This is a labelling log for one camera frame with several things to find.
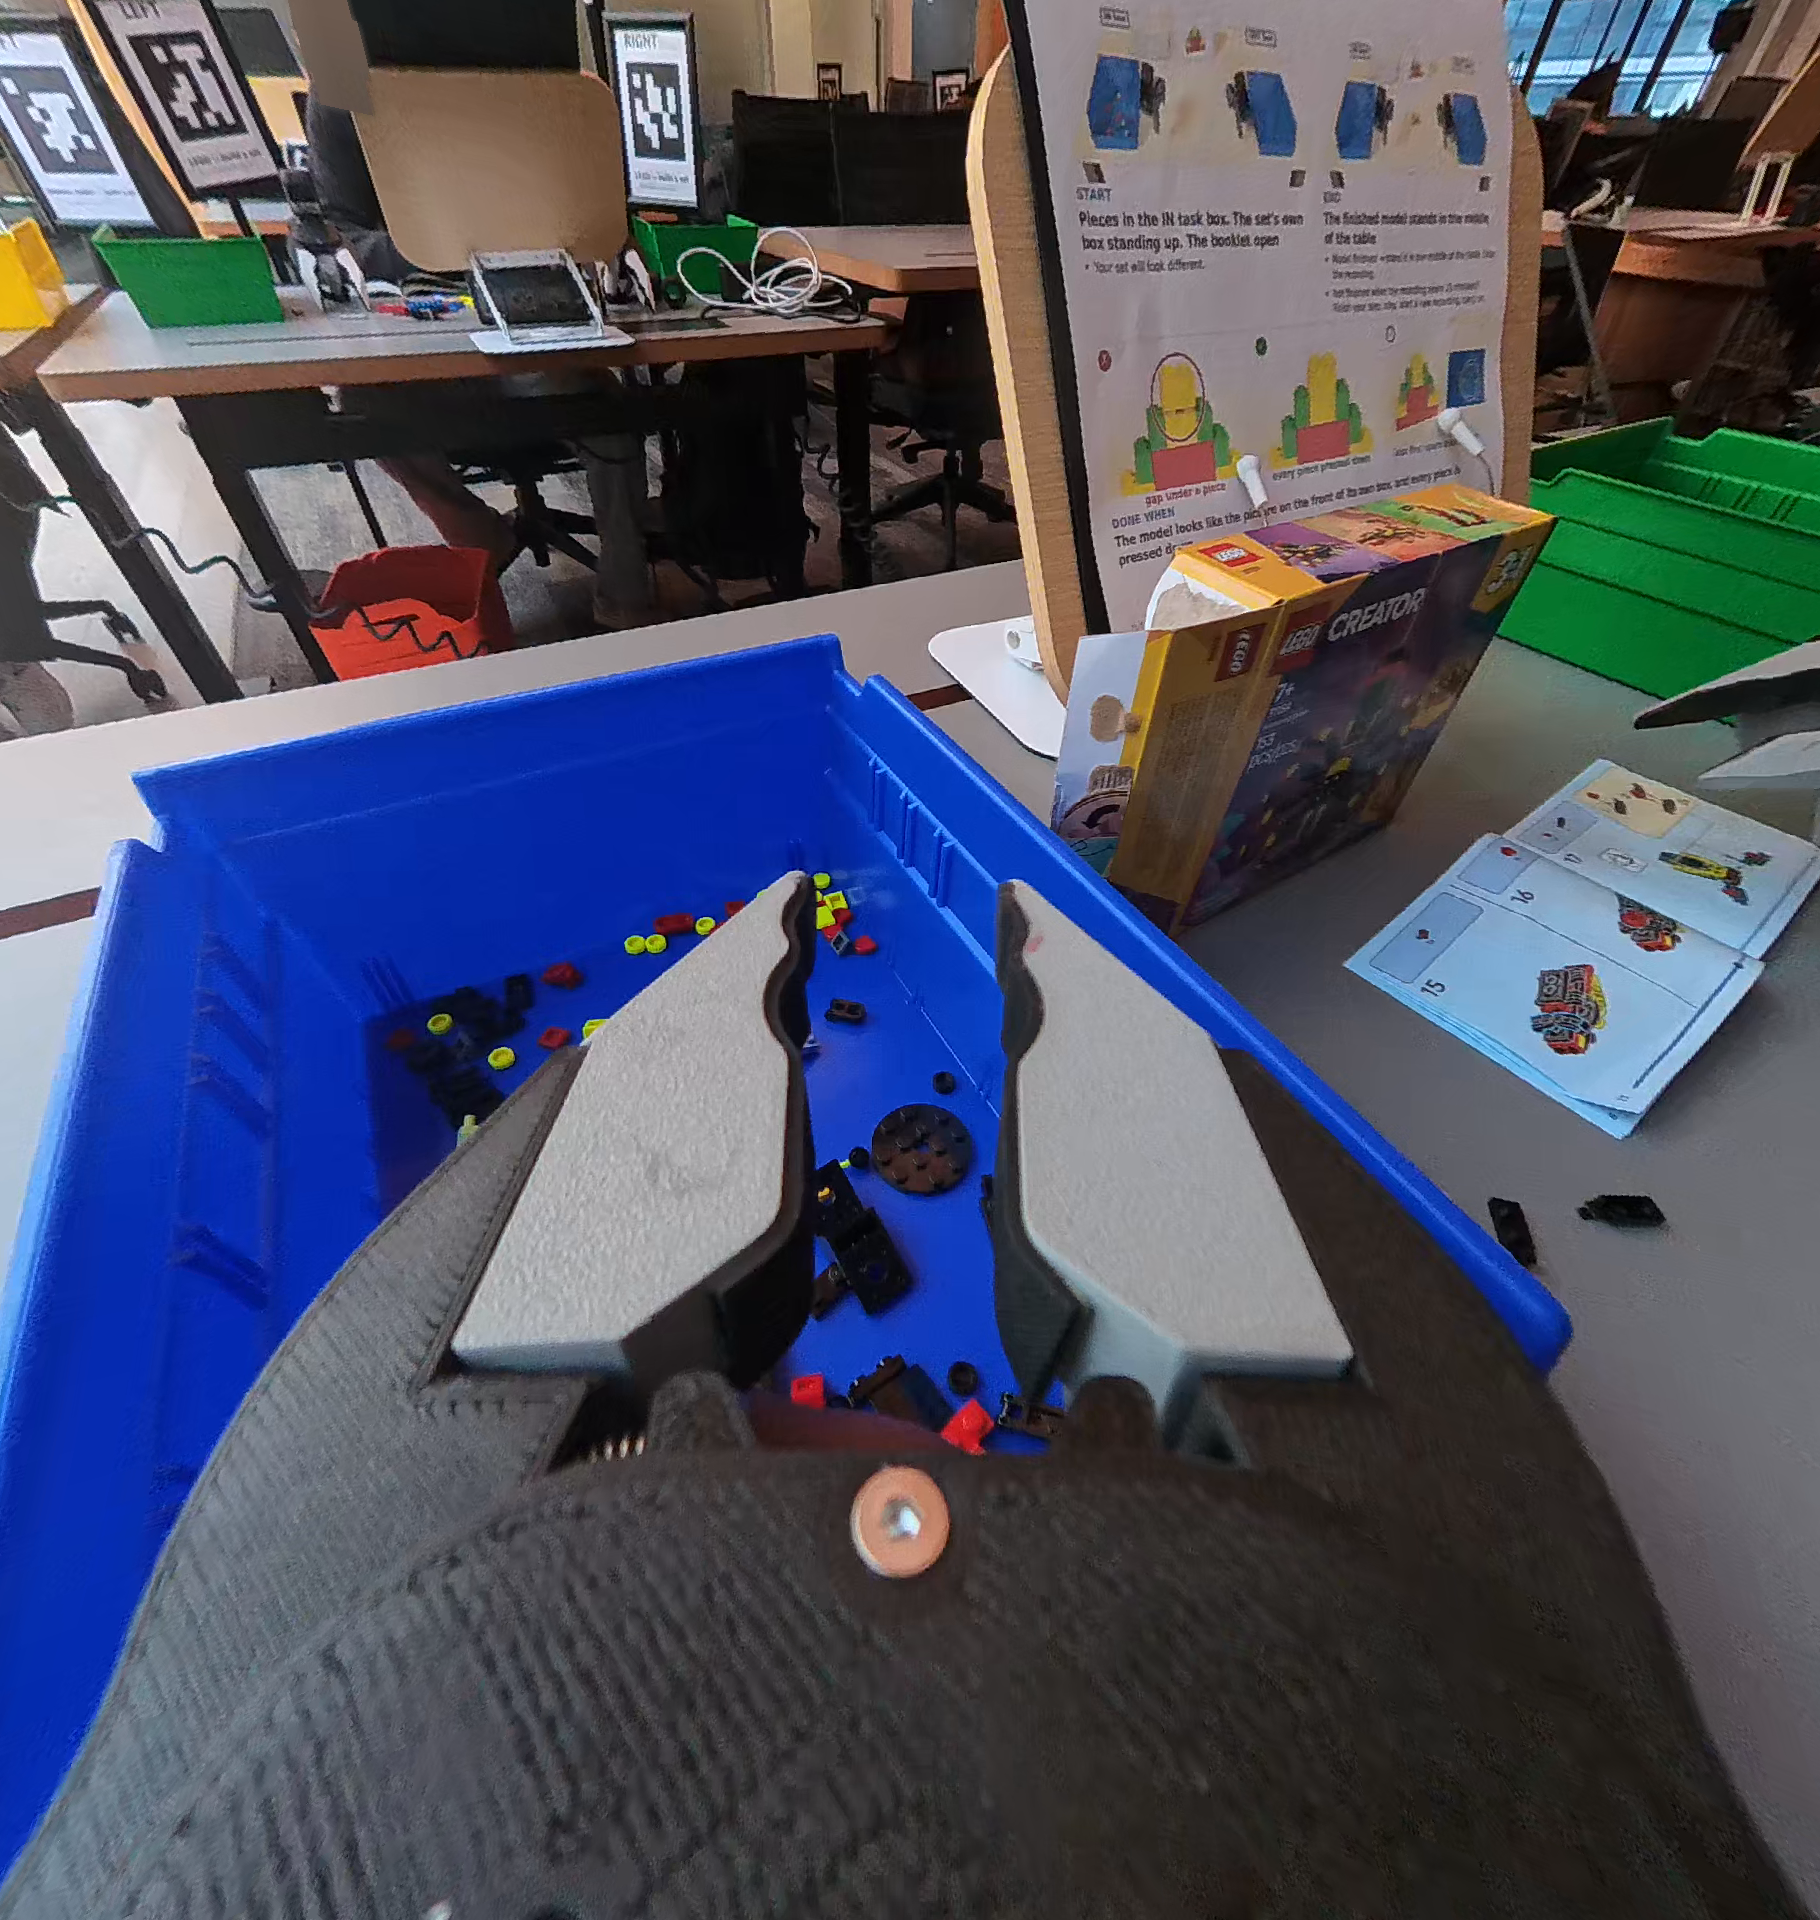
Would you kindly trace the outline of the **wooden chair back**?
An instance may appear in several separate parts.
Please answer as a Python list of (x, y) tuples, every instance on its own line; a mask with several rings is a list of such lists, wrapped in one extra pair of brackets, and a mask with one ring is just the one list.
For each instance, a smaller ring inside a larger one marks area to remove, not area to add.
[(619, 109), (582, 72), (369, 68), (353, 115), (398, 254), (457, 273), (476, 254), (629, 243)]

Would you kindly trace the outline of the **black office chair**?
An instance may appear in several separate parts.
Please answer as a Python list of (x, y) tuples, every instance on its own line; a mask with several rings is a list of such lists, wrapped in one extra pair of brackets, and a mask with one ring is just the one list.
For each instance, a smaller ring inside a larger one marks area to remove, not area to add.
[[(51, 492), (14, 444), (10, 414), (0, 396), (0, 669), (44, 669), (57, 660), (100, 666), (122, 676), (143, 704), (166, 703), (169, 688), (161, 676), (131, 655), (128, 641), (136, 629), (122, 610), (103, 599), (43, 599), (34, 553), (48, 501)], [(72, 619), (98, 619), (122, 646), (105, 649), (62, 641), (55, 622)]]

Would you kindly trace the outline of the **lego instruction booklet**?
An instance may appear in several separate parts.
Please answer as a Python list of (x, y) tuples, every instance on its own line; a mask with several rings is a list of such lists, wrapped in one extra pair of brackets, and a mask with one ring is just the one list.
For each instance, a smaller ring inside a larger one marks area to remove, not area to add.
[(1632, 1137), (1820, 882), (1820, 847), (1610, 762), (1488, 832), (1348, 973)]

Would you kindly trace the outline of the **yellow plastic bin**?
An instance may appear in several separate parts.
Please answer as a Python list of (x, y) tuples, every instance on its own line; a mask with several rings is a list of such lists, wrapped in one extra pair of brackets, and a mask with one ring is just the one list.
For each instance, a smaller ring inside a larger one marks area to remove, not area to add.
[(72, 306), (62, 270), (32, 219), (0, 232), (0, 332), (36, 332)]

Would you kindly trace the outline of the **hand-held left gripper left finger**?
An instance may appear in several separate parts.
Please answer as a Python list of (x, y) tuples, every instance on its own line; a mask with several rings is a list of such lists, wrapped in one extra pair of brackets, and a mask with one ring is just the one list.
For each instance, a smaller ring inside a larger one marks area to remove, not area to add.
[(450, 1354), (658, 1388), (765, 1377), (812, 1297), (816, 889), (777, 874), (578, 1049)]

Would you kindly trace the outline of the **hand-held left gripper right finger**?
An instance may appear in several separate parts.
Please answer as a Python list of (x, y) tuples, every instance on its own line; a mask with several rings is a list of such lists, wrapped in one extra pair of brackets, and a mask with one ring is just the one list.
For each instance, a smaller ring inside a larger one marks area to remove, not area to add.
[(1344, 1380), (1355, 1343), (1222, 1049), (1033, 885), (998, 889), (994, 1316), (1020, 1394)]

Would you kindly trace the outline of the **black round lego plate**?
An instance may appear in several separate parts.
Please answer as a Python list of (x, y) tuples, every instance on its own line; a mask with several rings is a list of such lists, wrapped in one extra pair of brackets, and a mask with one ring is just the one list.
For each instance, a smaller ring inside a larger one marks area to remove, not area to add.
[(875, 1124), (868, 1146), (871, 1172), (913, 1200), (935, 1200), (955, 1191), (976, 1162), (971, 1133), (943, 1107), (906, 1105)]

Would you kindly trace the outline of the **black white marker sign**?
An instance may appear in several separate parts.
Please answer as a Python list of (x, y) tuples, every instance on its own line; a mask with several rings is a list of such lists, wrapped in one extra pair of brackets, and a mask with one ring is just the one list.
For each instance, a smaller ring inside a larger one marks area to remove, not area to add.
[(0, 13), (0, 141), (47, 226), (157, 232), (134, 137), (74, 22)]
[(188, 202), (267, 198), (282, 156), (208, 2), (83, 2)]
[(694, 20), (617, 11), (604, 15), (604, 32), (629, 202), (694, 216), (703, 184)]

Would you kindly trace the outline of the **white stand base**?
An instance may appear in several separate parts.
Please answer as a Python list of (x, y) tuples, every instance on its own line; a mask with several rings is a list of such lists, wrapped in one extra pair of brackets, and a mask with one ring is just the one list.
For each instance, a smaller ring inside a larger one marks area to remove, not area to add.
[(1061, 754), (1065, 701), (1049, 681), (1033, 614), (935, 634), (931, 660), (1025, 750)]

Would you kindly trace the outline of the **pile of lego pieces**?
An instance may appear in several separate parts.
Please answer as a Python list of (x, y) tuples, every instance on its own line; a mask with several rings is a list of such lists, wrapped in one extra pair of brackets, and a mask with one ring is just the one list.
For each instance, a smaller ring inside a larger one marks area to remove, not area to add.
[[(990, 1196), (997, 1116), (963, 1045), (895, 971), (899, 943), (854, 878), (817, 869), (816, 971), (802, 1049), (816, 1168), (812, 1303), (777, 1361), (797, 1404), (863, 1407), (943, 1433), (967, 1452), (1033, 1452), (1064, 1392), (1025, 1401), (994, 1325)], [(393, 1211), (547, 1063), (580, 1049), (749, 893), (622, 917), (619, 933), (547, 952), (541, 967), (449, 984), (368, 1025), (376, 1193)], [(964, 1183), (913, 1200), (868, 1168), (875, 1124), (931, 1103), (971, 1133)]]

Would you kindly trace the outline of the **lego set cardboard box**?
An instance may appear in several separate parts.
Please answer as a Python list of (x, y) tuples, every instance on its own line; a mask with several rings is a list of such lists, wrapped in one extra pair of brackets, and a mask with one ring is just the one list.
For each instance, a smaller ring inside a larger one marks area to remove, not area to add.
[(1179, 547), (1080, 643), (1055, 835), (1180, 937), (1386, 828), (1554, 529), (1449, 483)]

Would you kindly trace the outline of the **tablet in white stand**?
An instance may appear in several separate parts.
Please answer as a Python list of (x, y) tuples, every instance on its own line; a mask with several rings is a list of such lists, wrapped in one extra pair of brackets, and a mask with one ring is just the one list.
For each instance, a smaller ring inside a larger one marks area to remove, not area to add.
[(600, 298), (563, 249), (472, 254), (466, 265), (483, 328), (469, 333), (486, 355), (613, 350), (634, 336), (606, 320)]

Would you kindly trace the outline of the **blue plastic bin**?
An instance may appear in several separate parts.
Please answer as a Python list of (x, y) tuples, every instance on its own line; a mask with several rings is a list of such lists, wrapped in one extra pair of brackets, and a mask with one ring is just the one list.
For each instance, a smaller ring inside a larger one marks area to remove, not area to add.
[(1569, 1312), (928, 720), (830, 638), (193, 762), (95, 858), (0, 1297), (0, 1880), (198, 1473), (378, 1204), (368, 1025), (622, 917), (834, 867), (1002, 1084), (997, 896), (1035, 886), (1246, 1053), (1545, 1374)]

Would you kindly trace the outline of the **wooden easel stand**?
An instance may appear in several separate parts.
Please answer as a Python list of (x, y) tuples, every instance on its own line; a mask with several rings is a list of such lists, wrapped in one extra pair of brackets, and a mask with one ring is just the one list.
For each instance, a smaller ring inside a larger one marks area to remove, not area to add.
[(1785, 92), (1762, 115), (1738, 157), (1747, 224), (1769, 224), (1781, 216), (1787, 181), (1796, 157), (1820, 137), (1820, 48), (1810, 55)]

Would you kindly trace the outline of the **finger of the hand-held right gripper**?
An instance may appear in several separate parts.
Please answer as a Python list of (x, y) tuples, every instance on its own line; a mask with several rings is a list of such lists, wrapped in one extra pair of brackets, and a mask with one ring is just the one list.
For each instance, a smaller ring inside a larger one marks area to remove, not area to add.
[(1747, 746), (1704, 769), (1704, 787), (1763, 787), (1820, 792), (1820, 727), (1783, 734)]
[(1653, 731), (1708, 721), (1744, 721), (1790, 709), (1820, 709), (1820, 635), (1642, 709), (1633, 727)]

